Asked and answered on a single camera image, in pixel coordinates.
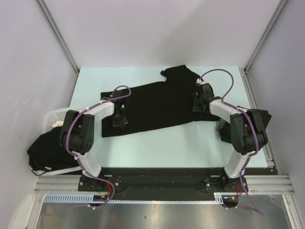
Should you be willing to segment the black t shirt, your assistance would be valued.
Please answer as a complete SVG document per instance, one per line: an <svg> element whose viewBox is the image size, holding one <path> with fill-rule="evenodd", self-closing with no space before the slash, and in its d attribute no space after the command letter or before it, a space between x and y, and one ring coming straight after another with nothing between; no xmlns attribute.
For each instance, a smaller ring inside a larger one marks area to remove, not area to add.
<svg viewBox="0 0 305 229"><path fill-rule="evenodd" d="M128 124L114 128L110 118L102 120L102 137L114 137L152 131L195 121L219 121L219 117L193 112L193 93L199 75L185 65L167 68L160 72L164 82L120 89L131 92L125 109Z"/></svg>

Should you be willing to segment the white plastic laundry basket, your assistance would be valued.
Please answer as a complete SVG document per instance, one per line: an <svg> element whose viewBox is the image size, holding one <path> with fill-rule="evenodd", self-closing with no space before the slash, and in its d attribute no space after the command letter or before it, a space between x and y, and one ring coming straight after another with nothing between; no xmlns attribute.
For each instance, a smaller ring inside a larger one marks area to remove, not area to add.
<svg viewBox="0 0 305 229"><path fill-rule="evenodd" d="M81 167L59 144L61 127L69 108L46 114L42 134L27 150L31 172L40 176L54 176L78 172Z"/></svg>

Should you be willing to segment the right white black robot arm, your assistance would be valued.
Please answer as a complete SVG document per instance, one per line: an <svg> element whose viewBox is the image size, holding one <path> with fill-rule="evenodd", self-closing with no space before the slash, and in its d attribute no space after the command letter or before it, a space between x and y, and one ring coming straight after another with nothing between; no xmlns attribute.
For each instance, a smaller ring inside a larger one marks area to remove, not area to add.
<svg viewBox="0 0 305 229"><path fill-rule="evenodd" d="M232 191L250 161L268 142L261 114L257 109L245 110L214 96L211 85L197 80L193 94L193 111L215 115L230 124L233 152L220 179L224 191Z"/></svg>

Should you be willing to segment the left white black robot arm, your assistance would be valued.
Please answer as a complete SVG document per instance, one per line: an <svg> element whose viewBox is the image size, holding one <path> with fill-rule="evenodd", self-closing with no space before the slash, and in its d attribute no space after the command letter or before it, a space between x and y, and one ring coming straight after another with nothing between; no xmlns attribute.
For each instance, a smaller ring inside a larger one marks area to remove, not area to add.
<svg viewBox="0 0 305 229"><path fill-rule="evenodd" d="M131 92L115 90L91 107L66 112L59 143L78 162L82 173L90 177L88 184L96 191L104 188L105 178L99 175L102 167L96 158L99 147L94 138L101 130L102 120L107 117L112 127L125 128L128 124L125 108L130 95Z"/></svg>

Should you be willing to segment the black folded shirt on stack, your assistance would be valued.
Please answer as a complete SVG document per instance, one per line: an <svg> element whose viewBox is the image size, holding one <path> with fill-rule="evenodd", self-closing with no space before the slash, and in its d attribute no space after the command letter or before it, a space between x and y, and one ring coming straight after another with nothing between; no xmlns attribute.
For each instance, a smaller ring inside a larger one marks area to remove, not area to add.
<svg viewBox="0 0 305 229"><path fill-rule="evenodd" d="M267 110L260 110L260 115L262 117L262 121L263 121L263 125L264 128L266 129L272 116L269 114L269 112ZM228 122L225 123L223 129L220 130L220 132L218 132L220 137L221 136L229 136L231 138L231 127L230 124Z"/></svg>

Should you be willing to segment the grey folded shirt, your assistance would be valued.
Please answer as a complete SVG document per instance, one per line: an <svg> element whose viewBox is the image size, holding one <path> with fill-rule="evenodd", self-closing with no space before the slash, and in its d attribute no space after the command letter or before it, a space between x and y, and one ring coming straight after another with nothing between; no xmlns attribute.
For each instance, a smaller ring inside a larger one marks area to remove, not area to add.
<svg viewBox="0 0 305 229"><path fill-rule="evenodd" d="M226 121L223 119L220 119L217 126L216 126L216 131L220 132L221 129L223 129L224 125L225 125Z"/></svg>

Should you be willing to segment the green folded shirt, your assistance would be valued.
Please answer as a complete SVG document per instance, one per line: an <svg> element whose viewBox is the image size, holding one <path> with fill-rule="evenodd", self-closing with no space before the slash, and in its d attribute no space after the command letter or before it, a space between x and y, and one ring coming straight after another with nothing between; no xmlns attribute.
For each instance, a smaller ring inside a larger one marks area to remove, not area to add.
<svg viewBox="0 0 305 229"><path fill-rule="evenodd" d="M231 138L229 136L221 136L221 141L225 142L225 143L229 143L231 144Z"/></svg>

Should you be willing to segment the white cloth in basket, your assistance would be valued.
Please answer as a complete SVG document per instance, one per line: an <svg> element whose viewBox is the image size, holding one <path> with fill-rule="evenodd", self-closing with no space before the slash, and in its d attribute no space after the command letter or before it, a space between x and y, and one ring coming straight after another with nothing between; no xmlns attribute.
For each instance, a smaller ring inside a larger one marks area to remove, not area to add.
<svg viewBox="0 0 305 229"><path fill-rule="evenodd" d="M56 121L56 123L52 124L52 127L59 127L59 126L63 126L63 121Z"/></svg>

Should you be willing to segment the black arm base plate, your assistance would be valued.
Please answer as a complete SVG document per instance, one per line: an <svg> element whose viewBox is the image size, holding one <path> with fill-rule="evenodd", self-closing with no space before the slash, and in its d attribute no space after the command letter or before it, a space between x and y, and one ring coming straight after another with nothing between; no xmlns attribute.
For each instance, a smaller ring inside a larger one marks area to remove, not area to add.
<svg viewBox="0 0 305 229"><path fill-rule="evenodd" d="M82 175L80 192L111 193L118 201L208 201L214 193L240 195L244 177L228 179L223 168L103 168L99 180Z"/></svg>

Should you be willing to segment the right aluminium side rail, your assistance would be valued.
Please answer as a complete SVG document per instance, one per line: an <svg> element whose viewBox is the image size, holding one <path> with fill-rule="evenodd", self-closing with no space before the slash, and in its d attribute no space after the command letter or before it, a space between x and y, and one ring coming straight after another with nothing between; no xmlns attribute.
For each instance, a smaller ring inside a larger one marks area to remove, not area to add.
<svg viewBox="0 0 305 229"><path fill-rule="evenodd" d="M250 109L248 110L248 112L250 113L251 119L254 120L253 126L259 135L258 142L259 142L259 146L261 146L260 149L263 150L264 152L264 156L267 162L267 167L271 169L276 169L274 155L270 146L270 139L267 135L266 129L264 128L262 117L259 112L259 107L254 95L254 91L250 84L248 74L244 72L243 68L239 68L239 72L245 87L248 101L250 103Z"/></svg>

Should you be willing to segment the left aluminium corner post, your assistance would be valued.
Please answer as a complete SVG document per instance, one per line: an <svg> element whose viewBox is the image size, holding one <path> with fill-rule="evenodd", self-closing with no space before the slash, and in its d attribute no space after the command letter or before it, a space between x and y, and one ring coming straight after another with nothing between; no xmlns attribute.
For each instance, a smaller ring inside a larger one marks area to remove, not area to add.
<svg viewBox="0 0 305 229"><path fill-rule="evenodd" d="M70 64L70 66L72 67L73 71L75 72L75 74L78 76L80 69L77 66L77 63L66 43L66 41L64 40L64 37L62 36L56 21L54 20L51 11L49 10L46 2L44 0L35 0L39 10L41 11L44 19L46 20L51 32L53 33L57 43L59 44L59 47L61 48L64 56L66 57L68 63Z"/></svg>

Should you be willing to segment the aluminium corner post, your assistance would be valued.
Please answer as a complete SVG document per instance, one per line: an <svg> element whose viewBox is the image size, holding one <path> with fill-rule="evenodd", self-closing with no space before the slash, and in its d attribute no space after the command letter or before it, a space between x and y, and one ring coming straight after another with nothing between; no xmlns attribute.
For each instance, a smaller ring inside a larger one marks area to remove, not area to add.
<svg viewBox="0 0 305 229"><path fill-rule="evenodd" d="M70 66L72 67L73 71L75 72L75 74L78 76L80 69L77 66L77 63L66 43L66 41L64 40L64 37L62 36L56 21L54 20L51 11L49 10L46 2L44 0L35 0L39 10L41 11L44 19L46 20L51 32L53 33L57 43L59 44L59 47L61 48L64 56L66 57L68 63L70 64Z"/></svg>
<svg viewBox="0 0 305 229"><path fill-rule="evenodd" d="M282 12L284 11L287 3L289 1L288 0L280 0L275 11L273 12L266 28L264 29L257 45L255 46L254 51L252 52L249 60L247 61L245 67L244 67L244 72L248 73L249 70L251 69L253 63L255 62L259 52L261 51L261 49L263 48L263 45L265 44L265 42L267 41L269 35L271 34L273 28L275 27L278 19L280 18Z"/></svg>

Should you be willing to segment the aluminium frame rail front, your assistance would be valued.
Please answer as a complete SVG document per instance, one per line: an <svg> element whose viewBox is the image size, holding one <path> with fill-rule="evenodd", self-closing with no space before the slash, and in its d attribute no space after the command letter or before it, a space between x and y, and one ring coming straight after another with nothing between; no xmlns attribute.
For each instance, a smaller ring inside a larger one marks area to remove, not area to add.
<svg viewBox="0 0 305 229"><path fill-rule="evenodd" d="M80 175L55 175L38 177L34 193L78 194ZM245 176L251 195L293 195L294 189L288 175Z"/></svg>

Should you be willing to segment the right aluminium corner post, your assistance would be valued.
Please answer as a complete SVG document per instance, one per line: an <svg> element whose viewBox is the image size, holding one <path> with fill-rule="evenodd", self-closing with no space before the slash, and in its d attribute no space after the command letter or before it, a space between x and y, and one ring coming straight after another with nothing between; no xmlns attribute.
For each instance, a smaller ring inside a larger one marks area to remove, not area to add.
<svg viewBox="0 0 305 229"><path fill-rule="evenodd" d="M267 41L269 35L271 34L273 28L275 27L278 19L280 18L282 12L284 11L287 3L289 1L288 0L280 0L275 11L273 12L266 28L264 29L257 45L255 46L254 51L252 52L249 60L247 61L245 67L244 67L244 72L248 73L249 70L251 69L253 63L255 62L259 52L261 51L261 49L263 48L263 45L265 44L265 42Z"/></svg>

